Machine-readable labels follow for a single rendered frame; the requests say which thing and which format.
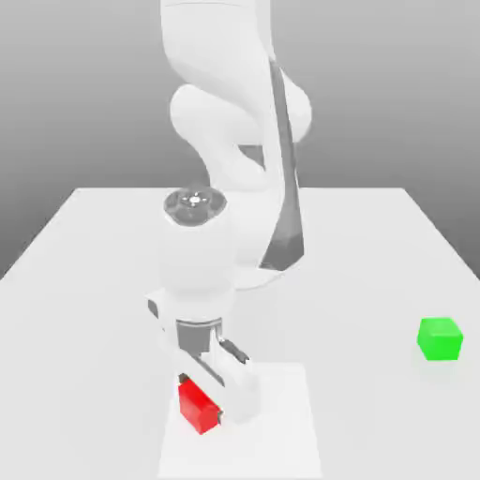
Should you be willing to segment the small red cube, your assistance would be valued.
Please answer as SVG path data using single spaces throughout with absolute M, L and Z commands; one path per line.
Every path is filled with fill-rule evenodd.
M 197 433 L 203 435 L 218 426 L 217 404 L 191 379 L 178 385 L 180 413 Z

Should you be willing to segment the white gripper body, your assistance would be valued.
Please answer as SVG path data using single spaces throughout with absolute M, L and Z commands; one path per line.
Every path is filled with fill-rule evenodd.
M 186 374 L 235 424 L 246 423 L 261 409 L 260 375 L 252 359 L 233 342 L 210 337 L 210 351 L 200 356 L 181 350 L 163 336 L 163 350 L 178 374 Z

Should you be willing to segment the small green cube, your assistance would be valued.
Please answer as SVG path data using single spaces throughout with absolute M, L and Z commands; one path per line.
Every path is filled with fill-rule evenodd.
M 428 317 L 420 322 L 417 345 L 428 361 L 457 361 L 463 333 L 450 317 Z

